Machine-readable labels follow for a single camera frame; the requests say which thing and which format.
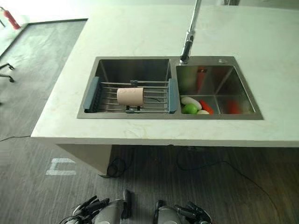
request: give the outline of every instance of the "wire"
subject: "wire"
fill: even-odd
[[[280,215],[279,215],[279,211],[278,211],[278,208],[276,206],[276,204],[274,203],[274,201],[272,200],[272,198],[270,197],[270,195],[260,186],[258,185],[254,180],[252,180],[251,178],[249,178],[248,176],[246,176],[245,174],[243,174],[240,170],[238,170],[236,167],[234,167],[232,164],[230,164],[229,162],[225,161],[225,160],[222,160],[222,161],[218,161],[218,162],[214,162],[214,163],[210,163],[210,164],[206,164],[206,165],[203,165],[203,166],[199,166],[199,167],[196,167],[196,168],[189,168],[189,169],[186,169],[186,168],[182,168],[182,166],[179,164],[178,162],[178,156],[180,155],[180,153],[182,152],[182,150],[180,150],[177,154],[177,159],[176,159],[176,165],[179,169],[183,170],[183,171],[191,171],[191,170],[198,170],[198,169],[203,169],[203,168],[206,168],[206,167],[211,167],[211,166],[214,166],[214,165],[217,165],[217,164],[220,164],[220,163],[225,163],[227,165],[229,165],[235,172],[237,172],[240,176],[244,177],[245,179],[249,180],[250,182],[252,182],[254,185],[256,185],[264,194],[266,194],[266,196],[269,198],[270,202],[272,203],[276,213],[277,213],[277,217],[279,219],[279,222],[281,223],[281,220],[280,220]]]
[[[26,135],[26,136],[10,136],[10,137],[7,137],[7,138],[5,138],[5,139],[2,139],[2,140],[0,140],[0,142],[1,141],[6,141],[6,140],[8,140],[8,139],[12,139],[12,138],[27,138],[27,137],[30,137],[30,135]]]
[[[116,177],[120,177],[124,174],[124,172],[126,170],[128,170],[130,168],[130,166],[132,165],[132,161],[133,161],[133,157],[134,157],[134,152],[132,151],[132,154],[131,154],[131,160],[130,160],[130,163],[129,165],[126,164],[126,162],[122,159],[122,158],[119,158],[119,157],[116,157],[114,160],[112,160],[112,162],[108,165],[107,167],[107,175],[100,175],[100,177],[103,177],[103,178],[116,178]],[[118,163],[121,162],[123,164],[123,169],[120,169],[117,165]]]
[[[148,97],[148,99],[154,99],[154,100],[156,100],[156,101],[160,102],[160,100],[159,100],[159,99],[157,99],[157,98],[154,98],[154,97]]]
[[[60,223],[59,224],[62,224],[62,222],[64,222],[64,221],[66,221],[66,219],[68,219],[68,218],[73,218],[72,220],[77,220],[77,221],[80,221],[81,219],[79,218],[79,217],[77,217],[77,216],[68,216],[68,217],[65,217],[63,220],[61,220],[60,221]]]

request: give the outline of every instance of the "gray carpet floor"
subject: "gray carpet floor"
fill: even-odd
[[[84,24],[31,25],[0,59],[16,67],[1,71],[16,82],[0,78],[0,140],[31,134]],[[178,152],[185,168],[229,161],[268,192],[281,222],[267,195],[227,164],[182,171]],[[116,156],[131,164],[119,178],[101,178],[76,163],[56,167],[75,175],[46,175],[53,158],[65,158],[62,151],[31,138],[0,142],[0,223],[57,224],[91,196],[116,199],[124,189],[134,192],[133,218],[122,223],[150,224],[158,199],[169,205],[193,201],[215,224],[299,223],[296,148],[114,146]]]

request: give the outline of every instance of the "red fire extinguisher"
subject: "red fire extinguisher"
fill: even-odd
[[[13,16],[10,14],[9,11],[5,10],[4,8],[0,7],[4,12],[3,12],[3,15],[5,17],[8,18],[8,21],[11,23],[11,25],[14,27],[14,29],[19,29],[20,26],[19,24],[15,21],[15,19],[13,18]]]

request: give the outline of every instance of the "faucet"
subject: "faucet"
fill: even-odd
[[[200,10],[200,4],[201,4],[201,0],[196,0],[191,24],[187,31],[187,35],[186,35],[186,39],[185,39],[183,53],[179,60],[181,64],[187,64],[189,61],[189,54],[190,54],[190,50],[191,50],[194,36],[195,36],[195,26],[196,26],[197,17],[198,17],[199,10]]]

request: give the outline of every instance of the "white marble countertop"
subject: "white marble countertop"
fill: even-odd
[[[101,6],[32,137],[52,143],[299,147],[299,11],[202,7],[191,55],[234,56],[264,120],[77,119],[97,56],[179,56],[193,6]]]

